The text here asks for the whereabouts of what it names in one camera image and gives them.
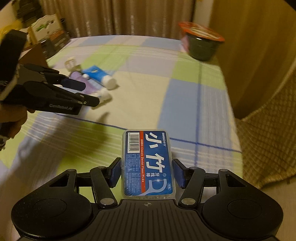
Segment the person's left hand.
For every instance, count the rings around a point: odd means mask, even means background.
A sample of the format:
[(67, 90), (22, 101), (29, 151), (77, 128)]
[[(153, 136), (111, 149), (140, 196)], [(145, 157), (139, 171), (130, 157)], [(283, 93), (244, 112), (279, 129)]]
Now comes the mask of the person's left hand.
[(21, 130), (28, 118), (28, 113), (35, 110), (22, 105), (8, 105), (1, 103), (1, 150), (5, 148), (7, 140), (14, 138)]

